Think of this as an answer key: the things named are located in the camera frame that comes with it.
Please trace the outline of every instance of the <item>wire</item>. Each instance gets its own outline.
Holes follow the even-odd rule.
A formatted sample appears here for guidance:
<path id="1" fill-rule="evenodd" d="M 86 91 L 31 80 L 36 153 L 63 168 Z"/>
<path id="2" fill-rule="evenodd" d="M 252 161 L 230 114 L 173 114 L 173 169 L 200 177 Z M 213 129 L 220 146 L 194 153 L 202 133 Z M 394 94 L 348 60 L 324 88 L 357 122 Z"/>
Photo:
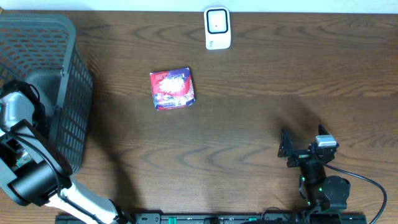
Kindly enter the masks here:
<path id="1" fill-rule="evenodd" d="M 33 86 L 32 84 L 29 84 L 29 86 L 32 87 L 32 88 L 36 91 L 36 93 L 37 93 L 37 100 L 40 101 L 40 93 L 39 93 L 39 91 L 38 91 L 38 90 L 36 89 L 36 87 Z"/>
<path id="2" fill-rule="evenodd" d="M 68 197 L 63 197 L 61 195 L 61 189 L 62 189 L 62 185 L 61 185 L 61 181 L 59 179 L 58 173 L 54 167 L 54 165 L 50 162 L 50 159 L 40 150 L 38 149 L 36 146 L 34 146 L 32 143 L 30 143 L 29 141 L 26 141 L 25 139 L 19 137 L 19 135 L 21 136 L 25 136 L 28 138 L 33 138 L 36 139 L 36 137 L 34 136 L 29 136 L 26 134 L 19 134 L 19 133 L 12 133 L 10 131 L 7 131 L 4 126 L 0 126 L 1 131 L 3 131 L 4 133 L 6 133 L 8 136 L 14 138 L 17 141 L 20 141 L 22 143 L 24 143 L 25 145 L 27 145 L 28 147 L 30 147 L 31 149 L 33 149 L 36 153 L 38 153 L 43 159 L 44 161 L 49 165 L 49 167 L 51 168 L 51 171 L 54 174 L 54 178 L 55 181 L 57 183 L 57 195 L 58 198 L 60 198 L 62 201 L 64 201 L 65 203 L 69 204 L 71 207 L 73 207 L 74 209 L 78 210 L 79 212 L 87 215 L 88 217 L 92 218 L 94 221 L 96 221 L 97 223 L 103 223 L 101 220 L 98 219 L 98 217 L 96 215 L 92 215 L 90 213 L 88 213 L 86 210 L 80 208 L 78 205 L 74 204 L 73 202 L 71 202 Z"/>
<path id="3" fill-rule="evenodd" d="M 356 177 L 356 178 L 359 178 L 359 179 L 361 179 L 361 180 L 365 180 L 365 181 L 367 181 L 367 182 L 369 182 L 369 183 L 371 183 L 371 184 L 374 184 L 374 185 L 376 185 L 377 187 L 380 188 L 380 190 L 383 192 L 383 204 L 381 205 L 381 208 L 380 208 L 379 212 L 376 214 L 376 216 L 372 219 L 372 221 L 371 221 L 369 224 L 375 223 L 375 222 L 377 221 L 377 219 L 379 219 L 379 217 L 380 217 L 381 214 L 383 213 L 384 208 L 386 207 L 386 204 L 387 204 L 387 192 L 386 192 L 386 190 L 384 190 L 383 186 L 381 186 L 379 183 L 377 183 L 376 181 L 373 181 L 373 180 L 371 180 L 371 179 L 369 179 L 369 178 L 366 178 L 366 177 L 363 177 L 363 176 L 361 176 L 361 175 L 354 174 L 354 173 L 352 173 L 352 172 L 348 172 L 348 171 L 345 171 L 345 170 L 342 170 L 342 169 L 333 167 L 333 166 L 331 166 L 331 165 L 328 165 L 328 164 L 324 163 L 324 162 L 321 161 L 321 160 L 320 160 L 320 163 L 321 163 L 322 165 L 324 165 L 325 167 L 329 168 L 329 169 L 332 169 L 332 170 L 341 172 L 341 173 L 343 173 L 343 174 L 351 175 L 351 176 Z"/>
<path id="4" fill-rule="evenodd" d="M 267 209 L 265 209 L 265 211 L 263 211 L 263 213 L 261 214 L 261 220 L 264 220 L 265 219 L 265 214 L 268 212 L 268 210 L 270 210 L 270 209 L 278 209 L 280 212 L 281 212 L 281 214 L 286 218 L 286 220 L 289 220 L 288 218 L 287 218 L 287 216 L 282 212 L 282 210 L 280 209 L 280 208 L 278 208 L 278 207 L 269 207 L 269 208 L 267 208 Z"/>

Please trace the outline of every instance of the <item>logo on white device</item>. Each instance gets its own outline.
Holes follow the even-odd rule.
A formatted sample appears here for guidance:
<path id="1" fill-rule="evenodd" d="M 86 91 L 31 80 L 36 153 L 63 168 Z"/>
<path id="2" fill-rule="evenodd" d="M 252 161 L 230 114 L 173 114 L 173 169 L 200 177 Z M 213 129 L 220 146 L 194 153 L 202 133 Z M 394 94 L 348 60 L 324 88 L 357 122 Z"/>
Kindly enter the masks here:
<path id="1" fill-rule="evenodd" d="M 206 9 L 204 18 L 206 48 L 209 50 L 227 49 L 231 45 L 231 23 L 228 9 L 225 7 Z"/>

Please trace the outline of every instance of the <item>wooden table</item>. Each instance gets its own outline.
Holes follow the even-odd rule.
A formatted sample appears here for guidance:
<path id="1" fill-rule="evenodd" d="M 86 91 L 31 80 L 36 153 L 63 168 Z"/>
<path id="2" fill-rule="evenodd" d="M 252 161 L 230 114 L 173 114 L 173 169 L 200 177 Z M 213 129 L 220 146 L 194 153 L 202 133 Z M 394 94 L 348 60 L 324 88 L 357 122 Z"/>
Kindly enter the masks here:
<path id="1" fill-rule="evenodd" d="M 277 158 L 280 129 L 306 147 L 322 122 L 340 143 L 330 164 L 382 184 L 378 223 L 396 223 L 397 15 L 232 13 L 231 47 L 209 51 L 199 12 L 51 13 L 75 23 L 94 79 L 77 179 L 97 194 L 131 211 L 304 207 L 299 169 Z M 187 66 L 197 102 L 156 111 L 149 73 Z M 381 191 L 338 175 L 351 182 L 348 211 L 370 221 Z M 0 210 L 0 223 L 53 223 L 59 212 L 3 191 Z"/>

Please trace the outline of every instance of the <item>black cable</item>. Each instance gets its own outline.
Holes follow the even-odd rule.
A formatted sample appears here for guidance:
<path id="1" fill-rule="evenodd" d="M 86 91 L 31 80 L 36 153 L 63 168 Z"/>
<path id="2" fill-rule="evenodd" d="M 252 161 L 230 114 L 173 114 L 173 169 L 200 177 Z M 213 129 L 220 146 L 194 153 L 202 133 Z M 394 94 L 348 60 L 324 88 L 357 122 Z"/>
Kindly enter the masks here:
<path id="1" fill-rule="evenodd" d="M 37 100 L 40 101 L 40 93 L 39 93 L 39 91 L 38 91 L 38 90 L 36 89 L 36 87 L 33 86 L 32 84 L 29 84 L 29 86 L 32 87 L 32 88 L 36 91 L 36 93 L 37 93 Z"/>
<path id="2" fill-rule="evenodd" d="M 25 137 L 28 137 L 28 138 L 33 138 L 33 139 L 36 139 L 36 137 L 34 137 L 34 136 L 29 136 L 29 135 L 26 135 L 26 134 L 12 133 L 12 132 L 10 132 L 10 131 L 7 131 L 7 130 L 4 128 L 4 126 L 0 126 L 0 129 L 1 129 L 1 131 L 3 131 L 4 133 L 6 133 L 8 136 L 14 138 L 14 139 L 17 140 L 17 141 L 20 141 L 20 142 L 24 143 L 25 145 L 27 145 L 28 147 L 30 147 L 31 149 L 33 149 L 36 153 L 38 153 L 38 154 L 44 159 L 44 161 L 50 166 L 51 171 L 52 171 L 53 174 L 54 174 L 54 178 L 55 178 L 55 181 L 56 181 L 56 183 L 57 183 L 57 195 L 58 195 L 58 197 L 59 197 L 62 201 L 64 201 L 65 203 L 69 204 L 69 205 L 72 206 L 74 209 L 78 210 L 79 212 L 81 212 L 81 213 L 87 215 L 88 217 L 92 218 L 92 219 L 95 220 L 97 223 L 103 223 L 101 220 L 99 220 L 99 219 L 97 218 L 97 216 L 88 213 L 86 210 L 80 208 L 78 205 L 76 205 L 76 204 L 74 204 L 73 202 L 71 202 L 71 201 L 68 199 L 68 197 L 63 197 L 63 196 L 61 196 L 61 189 L 62 189 L 61 181 L 60 181 L 60 179 L 59 179 L 58 173 L 57 173 L 57 171 L 56 171 L 54 165 L 50 162 L 50 159 L 49 159 L 40 149 L 38 149 L 36 146 L 34 146 L 34 145 L 33 145 L 32 143 L 30 143 L 29 141 L 26 141 L 25 139 L 19 137 L 19 135 L 22 135 L 22 136 L 25 136 Z"/>
<path id="3" fill-rule="evenodd" d="M 287 218 L 287 216 L 282 212 L 282 210 L 280 209 L 280 208 L 278 208 L 278 207 L 269 207 L 269 208 L 267 208 L 267 209 L 265 209 L 264 211 L 263 211 L 263 213 L 261 214 L 261 220 L 264 220 L 265 219 L 265 214 L 268 212 L 268 210 L 270 210 L 270 209 L 278 209 L 280 212 L 281 212 L 281 214 L 286 218 L 286 220 L 289 220 L 288 218 Z"/>
<path id="4" fill-rule="evenodd" d="M 379 183 L 377 183 L 376 181 L 373 181 L 373 180 L 371 180 L 371 179 L 369 179 L 369 178 L 366 178 L 366 177 L 363 177 L 363 176 L 361 176 L 361 175 L 354 174 L 354 173 L 352 173 L 352 172 L 348 172 L 348 171 L 345 171 L 345 170 L 342 170 L 342 169 L 333 167 L 333 166 L 331 166 L 331 165 L 328 165 L 328 164 L 324 163 L 324 162 L 321 161 L 321 160 L 320 160 L 320 163 L 321 163 L 322 165 L 324 165 L 325 167 L 329 168 L 329 169 L 332 169 L 332 170 L 341 172 L 341 173 L 343 173 L 343 174 L 351 175 L 351 176 L 356 177 L 356 178 L 359 178 L 359 179 L 361 179 L 361 180 L 365 180 L 365 181 L 367 181 L 367 182 L 369 182 L 369 183 L 371 183 L 371 184 L 374 184 L 375 186 L 377 186 L 377 187 L 380 188 L 380 190 L 383 192 L 383 204 L 381 205 L 381 208 L 380 208 L 379 212 L 376 214 L 376 216 L 375 216 L 375 217 L 372 219 L 372 221 L 369 223 L 369 224 L 374 224 L 374 223 L 377 221 L 377 219 L 379 219 L 379 217 L 381 216 L 381 214 L 383 213 L 384 208 L 386 207 L 386 204 L 387 204 L 387 192 L 386 192 L 386 190 L 384 190 L 383 186 L 381 186 Z"/>

